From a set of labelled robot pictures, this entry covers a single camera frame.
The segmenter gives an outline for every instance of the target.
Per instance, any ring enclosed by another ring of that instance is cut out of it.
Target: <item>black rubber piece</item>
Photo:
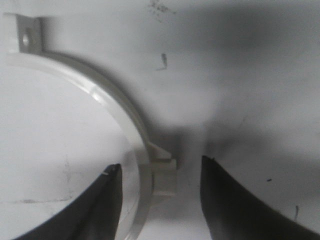
[[[206,156],[202,157],[200,196],[214,240],[320,240],[316,233],[265,205]]]
[[[114,240],[122,207],[122,170],[110,165],[74,202],[15,240]]]

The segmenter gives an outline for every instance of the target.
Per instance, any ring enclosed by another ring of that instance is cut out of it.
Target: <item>white plastic bracket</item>
[[[171,154],[150,143],[144,124],[131,102],[113,83],[92,68],[71,58],[42,51],[39,18],[3,15],[8,65],[42,71],[64,79],[100,103],[118,122],[135,154],[139,171],[139,201],[119,223],[116,240],[137,239],[151,202],[176,192],[177,164]]]

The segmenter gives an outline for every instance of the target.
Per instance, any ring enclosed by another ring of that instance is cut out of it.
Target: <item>black curved part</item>
[[[202,157],[201,205],[214,240],[320,240],[272,210],[214,159]]]
[[[110,165],[74,202],[15,240],[114,240],[122,207],[122,170]]]

